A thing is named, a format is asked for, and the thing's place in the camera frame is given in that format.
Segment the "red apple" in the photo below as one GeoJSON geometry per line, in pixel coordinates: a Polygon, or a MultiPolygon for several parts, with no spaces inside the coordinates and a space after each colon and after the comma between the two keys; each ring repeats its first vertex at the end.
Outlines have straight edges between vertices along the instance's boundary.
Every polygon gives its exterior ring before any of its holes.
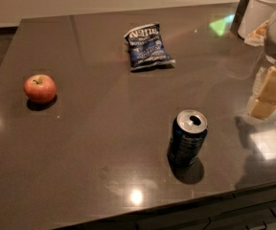
{"type": "Polygon", "coordinates": [[[47,75],[34,75],[29,77],[23,86],[24,93],[30,101],[36,104],[47,104],[57,94],[54,80],[47,75]]]}

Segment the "blue pepsi can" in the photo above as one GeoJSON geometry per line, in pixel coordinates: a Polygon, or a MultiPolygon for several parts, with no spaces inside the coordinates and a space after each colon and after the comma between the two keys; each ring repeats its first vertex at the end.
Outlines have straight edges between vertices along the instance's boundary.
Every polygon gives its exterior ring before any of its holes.
{"type": "Polygon", "coordinates": [[[172,123],[168,159],[177,167],[190,167],[196,161],[208,133],[203,114],[186,109],[178,113],[172,123]]]}

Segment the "white lidded container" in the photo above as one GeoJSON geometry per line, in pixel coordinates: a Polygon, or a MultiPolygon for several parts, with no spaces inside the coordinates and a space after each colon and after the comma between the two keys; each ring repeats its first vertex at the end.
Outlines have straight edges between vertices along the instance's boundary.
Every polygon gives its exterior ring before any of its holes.
{"type": "Polygon", "coordinates": [[[265,22],[276,10],[276,0],[248,0],[238,29],[238,35],[246,38],[265,22]]]}

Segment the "blue kettle chips bag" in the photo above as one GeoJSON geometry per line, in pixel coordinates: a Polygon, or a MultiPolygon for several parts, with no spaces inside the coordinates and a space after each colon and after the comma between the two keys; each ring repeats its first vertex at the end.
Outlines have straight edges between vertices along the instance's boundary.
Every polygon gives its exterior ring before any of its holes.
{"type": "Polygon", "coordinates": [[[128,45],[131,72],[175,64],[164,47],[159,23],[133,28],[124,35],[124,39],[128,45]]]}

